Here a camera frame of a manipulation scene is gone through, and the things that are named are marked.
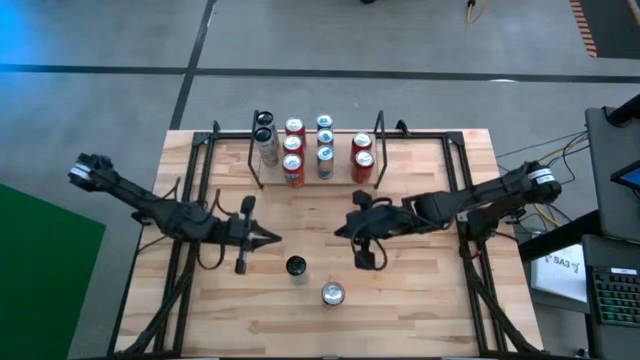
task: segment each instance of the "black metal frame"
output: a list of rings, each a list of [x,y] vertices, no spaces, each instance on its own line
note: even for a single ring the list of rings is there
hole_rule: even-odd
[[[185,176],[185,186],[182,194],[182,201],[190,201],[191,189],[193,177],[195,174],[196,163],[198,159],[199,148],[206,144],[206,154],[205,161],[203,165],[203,172],[201,176],[201,186],[198,191],[197,202],[203,204],[206,203],[206,193],[207,193],[207,185],[209,180],[209,173],[212,164],[213,158],[213,149],[215,146],[215,142],[218,140],[249,140],[253,139],[253,132],[255,131],[256,126],[256,117],[258,111],[254,112],[254,122],[252,126],[252,131],[250,132],[233,132],[233,133],[222,133],[220,132],[220,127],[217,122],[214,122],[213,131],[212,132],[196,132],[193,134],[193,140],[191,144],[191,153],[189,155],[189,164],[187,167],[187,173]],[[386,153],[386,140],[387,139],[402,139],[402,140],[413,140],[413,139],[433,139],[439,140],[442,145],[442,150],[444,154],[445,168],[447,171],[447,177],[449,182],[450,191],[456,191],[458,189],[458,183],[456,181],[456,171],[455,166],[453,164],[453,155],[451,152],[451,146],[454,145],[458,149],[459,161],[460,161],[460,171],[462,173],[462,177],[464,180],[464,186],[470,187],[473,186],[471,171],[469,168],[469,161],[467,158],[466,147],[464,143],[464,136],[462,132],[429,132],[429,131],[417,131],[410,132],[407,128],[407,125],[403,120],[398,121],[395,131],[386,132],[384,127],[384,114],[382,111],[378,113],[378,117],[376,120],[376,125],[374,127],[374,135],[376,139],[382,140],[383,146],[383,168],[380,173],[380,178],[376,184],[377,186],[380,184],[380,180],[384,175],[387,168],[387,153]],[[251,141],[251,145],[249,146],[249,151],[253,150],[253,141]],[[251,172],[256,179],[256,182],[260,188],[263,188],[263,184],[259,182],[255,171],[251,166],[251,155],[249,155],[248,165],[251,169]],[[460,255],[464,258],[469,258],[470,248],[468,241],[462,236],[462,228],[461,223],[457,222],[458,227],[458,240],[460,245]],[[175,281],[177,276],[177,267],[180,259],[180,251],[182,247],[182,242],[175,240],[173,243],[173,247],[171,250],[171,256],[169,259],[169,267],[167,271],[167,278],[165,282],[165,290],[163,294],[162,306],[158,313],[154,316],[154,320],[156,317],[160,317],[162,319],[161,325],[157,327],[156,331],[153,332],[155,334],[155,343],[153,345],[153,352],[150,353],[117,353],[113,352],[113,348],[110,349],[109,354],[106,357],[102,357],[99,359],[169,359],[169,358],[180,358],[182,357],[182,345],[184,341],[184,332],[185,325],[187,321],[187,312],[189,306],[190,292],[191,292],[191,280],[193,278],[193,273],[195,271],[195,257],[198,251],[198,244],[191,243],[189,246],[189,253],[187,256],[187,262],[183,273],[181,274],[179,280]],[[481,256],[480,256],[480,264],[482,268],[482,281],[486,287],[483,292],[488,294],[492,300],[496,300],[496,290],[493,281],[493,275],[491,272],[491,265],[489,263],[488,253],[486,251],[486,246],[483,245],[481,248]],[[467,290],[469,294],[469,303],[471,307],[471,314],[473,320],[473,326],[476,334],[476,341],[479,351],[480,358],[492,358],[492,359],[545,359],[545,360],[569,360],[572,358],[562,357],[562,356],[551,356],[545,355],[542,353],[531,354],[531,353],[515,353],[509,352],[506,346],[505,332],[499,325],[497,319],[494,317],[494,314],[491,314],[491,321],[493,325],[493,330],[496,338],[496,344],[498,350],[489,350],[487,345],[487,338],[484,329],[484,323],[482,320],[482,310],[480,308],[480,302],[478,300],[479,293],[472,285],[472,278],[470,278],[470,271],[473,271],[475,274],[475,269],[473,268],[473,264],[470,261],[463,261],[463,266],[465,268],[465,279],[467,282]],[[122,319],[122,314],[124,310],[124,305],[126,302],[126,294],[125,299],[121,304],[120,309],[120,319],[116,322],[116,328],[114,328],[114,333],[112,339],[112,343],[115,344],[115,338],[118,336],[120,322]],[[174,337],[174,342],[172,346],[172,350],[165,351],[164,350],[164,342],[166,335],[166,326],[167,326],[167,317],[175,304],[178,297],[181,296],[180,308],[178,310],[178,318],[176,324],[176,332]],[[425,357],[423,359],[433,359],[433,357]]]

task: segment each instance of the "can lid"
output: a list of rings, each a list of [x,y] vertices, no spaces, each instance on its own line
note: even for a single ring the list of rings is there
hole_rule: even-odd
[[[258,123],[258,125],[262,126],[269,125],[273,122],[273,114],[268,111],[263,111],[258,114],[256,122]]]
[[[318,131],[318,140],[323,143],[331,142],[331,140],[333,140],[333,133],[328,129],[320,130]]]
[[[259,128],[253,133],[253,137],[259,142],[268,141],[271,138],[271,130],[267,128]]]
[[[337,282],[329,282],[322,288],[322,298],[329,305],[341,304],[344,300],[344,288]]]
[[[333,158],[333,149],[331,146],[320,146],[318,148],[318,159],[320,160],[331,160]]]
[[[306,269],[307,262],[300,256],[294,255],[287,260],[287,272],[291,275],[302,275]]]
[[[284,127],[289,131],[298,131],[304,127],[304,124],[298,118],[291,118],[284,123]]]
[[[362,150],[356,154],[356,163],[363,167],[373,166],[373,155],[371,152]]]
[[[353,137],[353,142],[358,146],[367,147],[371,145],[371,138],[367,133],[357,133],[356,136]]]
[[[318,116],[317,122],[318,122],[318,125],[322,127],[333,125],[333,119],[331,118],[331,116],[325,115],[325,114]]]
[[[282,166],[287,170],[298,170],[301,165],[302,160],[300,156],[296,154],[288,154],[284,157],[284,160],[282,160]]]
[[[284,147],[289,150],[297,150],[302,146],[302,139],[297,135],[289,135],[284,139]]]

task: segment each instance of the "red soda can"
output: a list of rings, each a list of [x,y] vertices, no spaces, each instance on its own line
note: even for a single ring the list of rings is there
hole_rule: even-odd
[[[289,135],[282,143],[284,154],[296,154],[300,156],[302,162],[304,162],[304,146],[302,146],[302,139],[298,135]]]
[[[371,151],[371,138],[367,133],[357,133],[351,141],[351,163],[356,158],[356,154],[362,150]]]
[[[282,160],[282,168],[284,169],[284,178],[287,185],[291,187],[300,187],[304,184],[304,166],[302,159],[296,154],[285,155]]]
[[[291,118],[284,123],[284,131],[287,135],[298,135],[302,139],[302,146],[307,147],[306,129],[304,123],[298,118]]]
[[[370,151],[362,150],[356,154],[351,178],[358,184],[365,183],[371,177],[373,172],[373,155]]]

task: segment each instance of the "gray floor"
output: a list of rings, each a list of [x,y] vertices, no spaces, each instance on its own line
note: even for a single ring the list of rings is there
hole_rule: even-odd
[[[466,1],[219,0],[199,66],[513,73],[640,74],[640,61],[594,59],[569,2],[494,0],[470,29]],[[0,64],[186,67],[206,0],[109,2],[0,0]],[[110,155],[151,186],[182,85],[178,75],[0,73],[0,182],[107,224],[71,358],[107,350],[140,228],[129,209],[68,184],[80,152]],[[588,107],[617,105],[637,84],[502,83],[197,76],[181,129],[250,125],[253,109],[340,127],[489,128],[496,154],[580,131]],[[500,159],[506,168],[560,144]],[[577,180],[556,205],[571,217],[596,208],[588,152],[570,165]],[[567,179],[560,164],[558,177]],[[535,221],[532,227],[539,227]],[[586,346],[579,314],[536,305],[545,347]]]

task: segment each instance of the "aluminum can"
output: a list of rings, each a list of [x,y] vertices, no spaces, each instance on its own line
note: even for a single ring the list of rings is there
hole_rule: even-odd
[[[278,147],[272,134],[268,128],[259,128],[253,133],[262,162],[268,167],[278,165]]]
[[[351,163],[356,158],[356,154],[362,150],[371,151],[373,142],[367,133],[357,133],[351,140]]]
[[[291,282],[295,285],[307,283],[307,262],[304,258],[294,255],[287,260],[287,272],[291,275]]]
[[[318,159],[318,177],[328,180],[333,177],[333,149],[331,146],[321,146],[316,152]]]
[[[284,169],[284,178],[287,185],[291,187],[300,187],[304,184],[304,166],[302,159],[296,154],[285,155],[282,160],[282,168]]]
[[[302,139],[302,146],[307,147],[307,136],[304,123],[299,118],[291,118],[284,123],[284,132],[287,135],[298,135]]]
[[[266,127],[271,130],[273,139],[276,142],[276,147],[280,147],[280,139],[278,138],[278,129],[276,129],[276,122],[273,120],[273,114],[268,111],[263,111],[258,114],[256,122],[259,127]]]
[[[296,154],[300,156],[304,163],[304,147],[302,146],[302,139],[298,135],[289,135],[282,143],[284,154]]]
[[[338,306],[344,301],[344,287],[332,281],[322,287],[322,301],[329,306]]]
[[[325,145],[333,147],[333,132],[329,129],[318,131],[318,147]]]
[[[373,155],[370,151],[362,150],[356,154],[351,171],[351,178],[358,184],[365,183],[373,172]]]
[[[333,119],[327,114],[318,116],[318,118],[316,119],[316,124],[318,124],[318,131],[322,129],[329,129],[333,131]]]

